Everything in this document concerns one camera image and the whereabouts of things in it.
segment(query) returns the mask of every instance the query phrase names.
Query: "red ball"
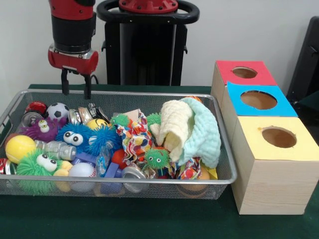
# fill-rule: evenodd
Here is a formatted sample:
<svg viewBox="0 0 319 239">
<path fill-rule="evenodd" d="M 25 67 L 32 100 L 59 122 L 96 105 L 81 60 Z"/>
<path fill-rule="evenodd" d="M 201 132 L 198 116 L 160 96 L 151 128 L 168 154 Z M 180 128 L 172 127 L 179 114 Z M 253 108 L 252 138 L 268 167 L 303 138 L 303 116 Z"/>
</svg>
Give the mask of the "red ball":
<svg viewBox="0 0 319 239">
<path fill-rule="evenodd" d="M 127 164 L 123 162 L 124 156 L 125 156 L 124 149 L 121 148 L 115 151 L 112 157 L 112 163 L 119 164 L 119 168 L 124 169 L 125 167 L 127 167 Z"/>
</svg>

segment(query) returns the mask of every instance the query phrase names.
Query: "blue fuzzy toy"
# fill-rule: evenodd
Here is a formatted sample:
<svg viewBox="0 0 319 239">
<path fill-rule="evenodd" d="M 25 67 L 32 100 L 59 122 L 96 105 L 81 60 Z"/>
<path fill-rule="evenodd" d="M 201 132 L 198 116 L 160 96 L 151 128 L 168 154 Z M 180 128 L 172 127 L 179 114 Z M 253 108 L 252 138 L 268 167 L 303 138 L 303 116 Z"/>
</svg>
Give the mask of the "blue fuzzy toy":
<svg viewBox="0 0 319 239">
<path fill-rule="evenodd" d="M 113 143 L 113 148 L 110 149 L 111 157 L 114 152 L 122 148 L 122 138 L 118 136 L 115 128 L 109 128 L 102 125 L 99 129 L 93 131 L 93 136 L 90 140 L 90 145 L 88 146 L 88 153 L 94 156 L 100 154 L 100 150 L 106 145 L 108 141 Z"/>
<path fill-rule="evenodd" d="M 64 141 L 68 145 L 76 147 L 77 153 L 86 152 L 89 146 L 89 138 L 93 135 L 93 131 L 84 124 L 68 123 L 56 136 L 56 141 Z"/>
</svg>

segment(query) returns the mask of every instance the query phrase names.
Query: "wooden box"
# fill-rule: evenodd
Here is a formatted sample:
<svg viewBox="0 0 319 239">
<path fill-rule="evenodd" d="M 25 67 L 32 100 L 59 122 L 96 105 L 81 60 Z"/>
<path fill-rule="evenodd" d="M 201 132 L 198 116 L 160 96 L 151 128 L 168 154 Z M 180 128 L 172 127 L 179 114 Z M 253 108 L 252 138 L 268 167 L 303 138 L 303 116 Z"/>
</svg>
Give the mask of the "wooden box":
<svg viewBox="0 0 319 239">
<path fill-rule="evenodd" d="M 299 118 L 238 116 L 232 150 L 239 214 L 303 214 L 319 178 L 319 147 Z"/>
<path fill-rule="evenodd" d="M 227 83 L 239 85 L 277 85 L 262 61 L 216 61 L 211 95 L 222 105 Z"/>
<path fill-rule="evenodd" d="M 228 138 L 233 139 L 237 116 L 297 117 L 278 86 L 237 85 L 228 82 L 221 112 Z"/>
</svg>

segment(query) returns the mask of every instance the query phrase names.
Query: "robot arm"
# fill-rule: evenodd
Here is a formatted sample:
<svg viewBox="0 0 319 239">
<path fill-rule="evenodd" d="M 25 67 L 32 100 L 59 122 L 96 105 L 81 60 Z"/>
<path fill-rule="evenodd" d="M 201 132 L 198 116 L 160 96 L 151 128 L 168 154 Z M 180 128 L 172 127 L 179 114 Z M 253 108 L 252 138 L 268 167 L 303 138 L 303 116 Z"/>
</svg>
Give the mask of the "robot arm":
<svg viewBox="0 0 319 239">
<path fill-rule="evenodd" d="M 98 64 L 98 52 L 91 49 L 95 34 L 95 0 L 49 0 L 54 44 L 49 47 L 50 64 L 62 69 L 62 92 L 69 93 L 67 73 L 85 79 L 85 98 L 91 98 L 91 74 Z"/>
</svg>

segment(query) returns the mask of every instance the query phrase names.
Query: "wire mesh basket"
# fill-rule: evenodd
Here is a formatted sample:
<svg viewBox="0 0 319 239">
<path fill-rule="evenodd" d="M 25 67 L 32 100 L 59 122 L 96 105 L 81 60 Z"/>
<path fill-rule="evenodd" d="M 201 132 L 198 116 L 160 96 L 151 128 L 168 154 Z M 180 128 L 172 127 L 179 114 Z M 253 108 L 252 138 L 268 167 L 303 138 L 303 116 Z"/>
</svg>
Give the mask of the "wire mesh basket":
<svg viewBox="0 0 319 239">
<path fill-rule="evenodd" d="M 4 140 L 19 130 L 21 118 L 27 105 L 43 101 L 47 105 L 55 102 L 66 104 L 71 109 L 87 107 L 89 103 L 100 106 L 111 117 L 114 112 L 124 113 L 141 109 L 145 115 L 160 112 L 163 103 L 179 100 L 187 94 L 92 92 L 92 99 L 85 100 L 81 91 L 70 91 L 68 96 L 58 90 L 25 90 L 19 92 L 0 117 L 0 157 L 5 157 Z M 216 200 L 228 184 L 237 177 L 234 159 L 227 139 L 224 123 L 216 99 L 210 95 L 198 96 L 215 115 L 221 140 L 221 155 L 216 168 L 218 180 L 137 179 L 137 178 L 87 178 L 57 176 L 0 175 L 0 195 L 32 195 L 24 191 L 22 184 L 37 183 L 41 187 L 54 183 L 47 196 L 85 197 L 135 197 L 135 198 L 200 198 Z M 63 192 L 56 183 L 77 184 L 83 190 Z"/>
</svg>

